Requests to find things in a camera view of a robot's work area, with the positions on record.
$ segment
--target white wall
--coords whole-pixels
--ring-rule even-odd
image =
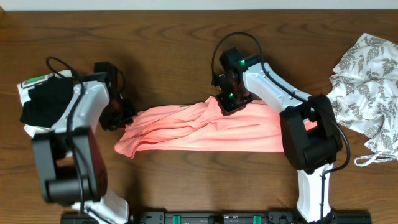
[[[5,10],[398,9],[398,0],[0,0]]]

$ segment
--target table surface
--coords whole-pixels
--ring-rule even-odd
[[[205,101],[210,61],[222,36],[251,32],[266,61],[294,87],[328,93],[328,77],[342,55],[367,32],[398,42],[397,11],[88,11],[6,12],[0,22],[0,223],[59,223],[63,208],[40,195],[30,137],[19,122],[17,83],[49,73],[56,56],[89,73],[100,61],[126,74],[123,96],[139,110]],[[245,37],[237,46],[257,52]],[[370,154],[367,137],[345,129],[352,157]],[[134,210],[268,210],[293,208],[297,173],[283,153],[138,152],[117,154],[123,131],[98,129],[109,187]],[[345,159],[338,154],[336,164]],[[331,176],[330,204],[337,210],[369,210],[374,223],[398,221],[398,162],[356,167]]]

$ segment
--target wrinkled towel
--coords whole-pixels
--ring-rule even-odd
[[[328,97],[337,121],[371,138],[365,146],[375,153],[355,164],[398,160],[398,45],[363,34],[333,71]]]
[[[316,123],[306,123],[307,129]],[[263,101],[253,101],[223,116],[214,97],[191,106],[159,106],[141,111],[115,145],[116,152],[194,150],[283,152],[279,115]]]

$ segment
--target wooden table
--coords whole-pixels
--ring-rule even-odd
[[[332,68],[362,33],[398,42],[398,12],[6,12],[0,22],[0,223],[59,223],[63,211],[42,200],[30,137],[19,122],[16,85],[49,73],[47,56],[86,73],[109,60],[126,74],[123,95],[139,110],[192,104],[217,94],[210,86],[211,55],[222,36],[237,30],[257,36],[272,68],[316,95],[331,90]],[[257,52],[245,37],[221,50],[232,46]],[[365,136],[345,131],[353,157],[371,153]],[[297,173],[281,153],[147,151],[129,159],[113,150],[122,135],[96,132],[109,186],[135,210],[250,211],[297,202]],[[344,159],[339,153],[336,164]],[[398,162],[351,162],[331,177],[331,206],[369,210],[374,223],[398,222],[397,172]]]

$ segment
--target black cloth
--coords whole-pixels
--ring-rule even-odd
[[[28,92],[20,122],[51,128],[62,116],[73,96],[73,78],[50,77]]]

